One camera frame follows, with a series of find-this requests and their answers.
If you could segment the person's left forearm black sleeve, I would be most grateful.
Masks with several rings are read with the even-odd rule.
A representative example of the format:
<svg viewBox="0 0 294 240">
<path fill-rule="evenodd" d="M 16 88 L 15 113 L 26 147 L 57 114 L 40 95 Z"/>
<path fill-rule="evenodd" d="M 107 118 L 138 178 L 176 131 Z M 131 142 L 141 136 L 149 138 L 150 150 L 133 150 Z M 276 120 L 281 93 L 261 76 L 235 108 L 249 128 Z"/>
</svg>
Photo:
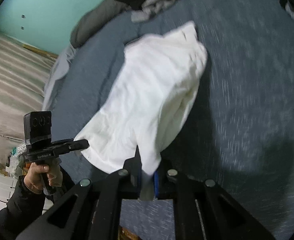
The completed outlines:
<svg viewBox="0 0 294 240">
<path fill-rule="evenodd" d="M 56 193 L 46 196 L 41 176 L 45 175 Z M 13 195 L 5 208 L 0 210 L 0 239 L 16 239 L 42 213 L 45 200 L 57 202 L 75 183 L 60 165 L 48 166 L 31 163 L 25 176 L 20 176 Z"/>
</svg>

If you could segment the person's left hand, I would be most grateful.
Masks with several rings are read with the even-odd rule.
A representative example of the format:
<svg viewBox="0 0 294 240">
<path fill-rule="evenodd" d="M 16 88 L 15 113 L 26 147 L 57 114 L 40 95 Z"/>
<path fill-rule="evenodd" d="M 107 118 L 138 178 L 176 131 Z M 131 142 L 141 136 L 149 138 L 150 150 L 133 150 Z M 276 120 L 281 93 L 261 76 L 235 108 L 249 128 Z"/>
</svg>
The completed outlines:
<svg viewBox="0 0 294 240">
<path fill-rule="evenodd" d="M 43 182 L 48 182 L 52 187 L 61 187 L 62 180 L 63 175 L 59 164 L 32 163 L 24 177 L 24 184 L 33 193 L 41 194 L 44 190 Z"/>
</svg>

